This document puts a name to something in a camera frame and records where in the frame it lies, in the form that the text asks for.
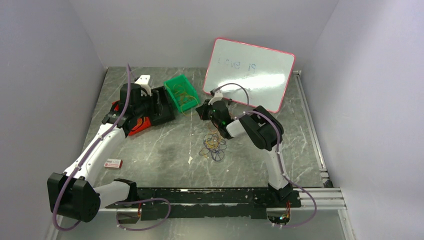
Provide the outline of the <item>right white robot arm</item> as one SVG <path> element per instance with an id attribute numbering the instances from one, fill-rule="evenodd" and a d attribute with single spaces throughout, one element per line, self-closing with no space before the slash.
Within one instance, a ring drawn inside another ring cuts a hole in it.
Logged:
<path id="1" fill-rule="evenodd" d="M 263 106 L 249 110 L 238 117 L 231 117 L 226 103 L 218 100 L 212 104 L 206 100 L 196 109 L 199 118 L 211 121 L 221 137 L 231 140 L 246 134 L 259 150 L 267 151 L 264 159 L 268 174 L 270 202 L 282 207 L 289 200 L 293 184 L 286 175 L 284 159 L 281 154 L 284 129 Z"/>

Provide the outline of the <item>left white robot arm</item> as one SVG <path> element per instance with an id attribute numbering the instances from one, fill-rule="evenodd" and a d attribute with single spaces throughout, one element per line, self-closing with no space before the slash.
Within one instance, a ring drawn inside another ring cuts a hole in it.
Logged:
<path id="1" fill-rule="evenodd" d="M 101 121 L 87 148 L 62 173 L 52 173 L 47 180 L 48 198 L 53 221 L 57 215 L 88 223 L 99 209 L 112 204 L 134 207 L 139 200 L 137 184 L 118 178 L 94 187 L 97 176 L 115 148 L 120 145 L 142 118 L 153 119 L 165 112 L 169 96 L 164 86 L 147 93 L 147 87 L 125 83 L 120 99 Z"/>

